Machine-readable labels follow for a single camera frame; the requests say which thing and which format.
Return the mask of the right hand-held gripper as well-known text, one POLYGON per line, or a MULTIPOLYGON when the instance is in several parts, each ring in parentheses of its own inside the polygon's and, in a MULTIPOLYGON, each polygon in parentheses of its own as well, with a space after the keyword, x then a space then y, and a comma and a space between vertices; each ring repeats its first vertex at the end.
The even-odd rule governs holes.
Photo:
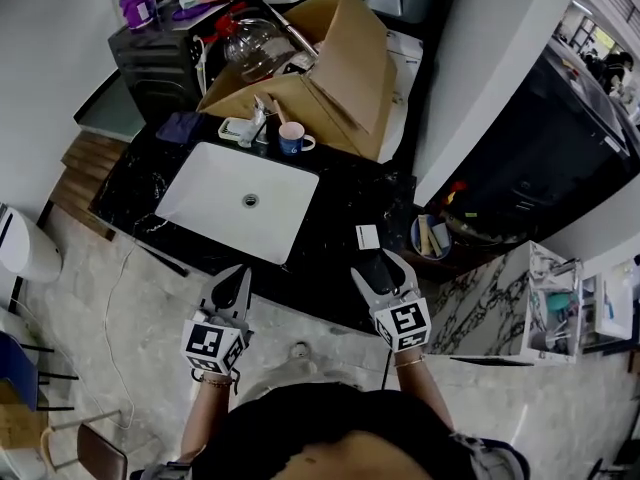
POLYGON ((392 352, 424 347, 431 333, 431 319, 417 275, 397 253, 388 249, 383 253, 393 291, 378 294, 355 268, 351 277, 368 305, 376 332, 392 352))

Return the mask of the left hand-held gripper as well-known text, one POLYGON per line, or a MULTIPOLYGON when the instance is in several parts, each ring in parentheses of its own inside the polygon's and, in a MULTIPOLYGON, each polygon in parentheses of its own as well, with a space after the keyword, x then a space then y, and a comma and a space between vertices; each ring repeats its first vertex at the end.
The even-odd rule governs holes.
POLYGON ((227 310, 236 303, 236 317, 214 313, 211 317, 184 322, 181 353, 193 369, 205 373, 230 374, 248 348, 252 331, 245 319, 251 301, 252 269, 228 267, 202 289, 199 308, 205 314, 227 310))

